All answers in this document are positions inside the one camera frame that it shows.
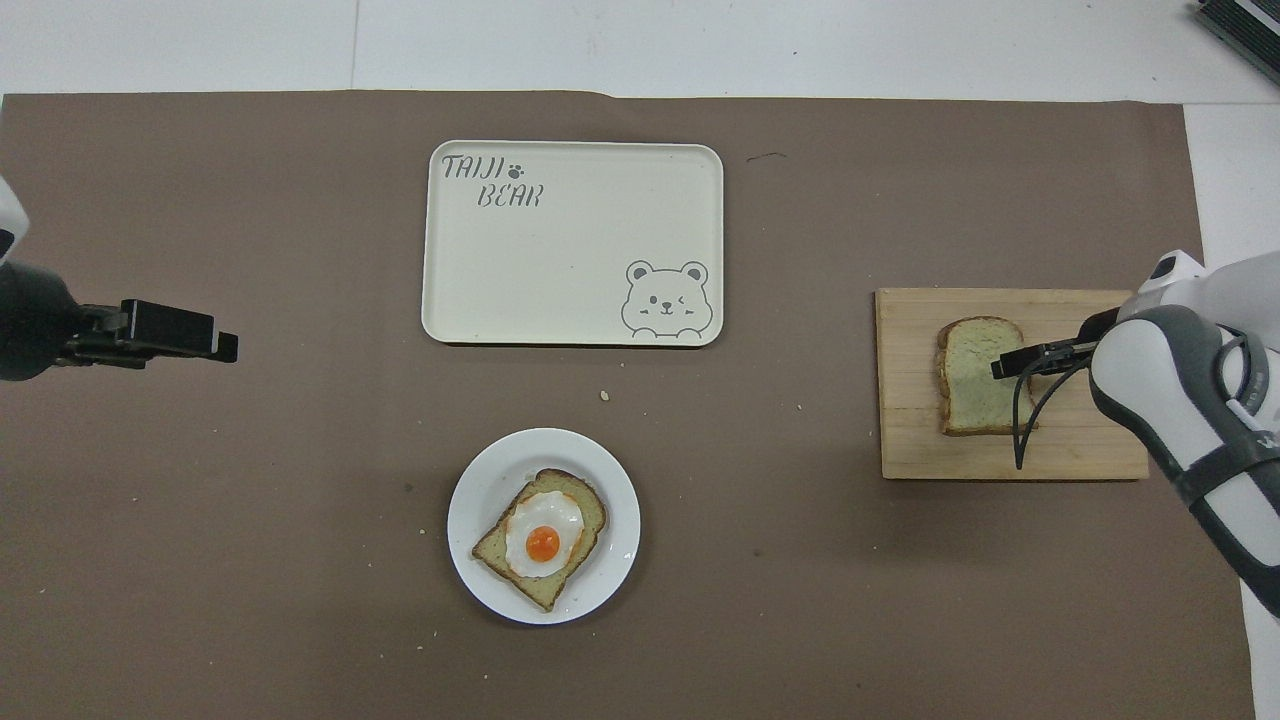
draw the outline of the egg yolk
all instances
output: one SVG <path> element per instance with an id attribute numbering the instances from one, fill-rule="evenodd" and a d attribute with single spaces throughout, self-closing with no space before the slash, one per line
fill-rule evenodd
<path id="1" fill-rule="evenodd" d="M 548 525 L 534 528 L 525 538 L 525 552 L 538 562 L 547 562 L 559 552 L 559 533 Z"/>

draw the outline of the fried egg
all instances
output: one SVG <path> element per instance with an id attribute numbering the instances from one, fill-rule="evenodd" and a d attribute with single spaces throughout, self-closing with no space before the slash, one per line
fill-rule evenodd
<path id="1" fill-rule="evenodd" d="M 582 510 L 561 491 L 540 492 L 507 519 L 507 565 L 524 578 L 545 578 L 568 562 L 582 538 Z"/>

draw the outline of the bear cartoon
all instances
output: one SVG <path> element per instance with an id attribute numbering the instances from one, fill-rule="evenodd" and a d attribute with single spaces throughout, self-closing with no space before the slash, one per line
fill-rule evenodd
<path id="1" fill-rule="evenodd" d="M 675 270 L 654 269 L 645 260 L 627 265 L 631 288 L 622 304 L 622 323 L 631 337 L 703 337 L 712 324 L 707 301 L 707 265 L 696 260 Z"/>

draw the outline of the white table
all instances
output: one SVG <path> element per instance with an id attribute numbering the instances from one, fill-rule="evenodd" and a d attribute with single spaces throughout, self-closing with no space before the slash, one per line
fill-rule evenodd
<path id="1" fill-rule="evenodd" d="M 0 94 L 593 90 L 1187 105 L 1204 263 L 1280 249 L 1280 86 L 1181 0 L 0 3 Z M 1260 719 L 1280 626 L 1244 596 Z"/>

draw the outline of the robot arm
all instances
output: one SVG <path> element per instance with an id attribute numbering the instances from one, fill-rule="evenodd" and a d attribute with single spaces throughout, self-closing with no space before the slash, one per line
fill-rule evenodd
<path id="1" fill-rule="evenodd" d="M 1020 387 L 1034 373 L 1088 366 L 1098 409 L 1142 441 L 1219 552 L 1280 618 L 1277 350 L 1280 251 L 1213 273 L 1175 251 L 1121 307 L 1089 318 L 1075 338 L 1001 355 L 992 374 L 1019 375 Z M 1025 438 L 1014 446 L 1021 466 Z"/>
<path id="2" fill-rule="evenodd" d="M 142 369 L 156 356 L 236 361 L 239 340 L 218 332 L 211 315 L 142 300 L 81 305 L 52 272 L 10 261 L 28 225 L 0 178 L 0 379 L 26 380 L 51 365 Z"/>
<path id="3" fill-rule="evenodd" d="M 1219 552 L 1280 616 L 1280 388 L 1272 378 L 1280 384 L 1280 354 L 1181 305 L 1119 322 L 1089 366 L 1098 409 L 1147 446 Z"/>

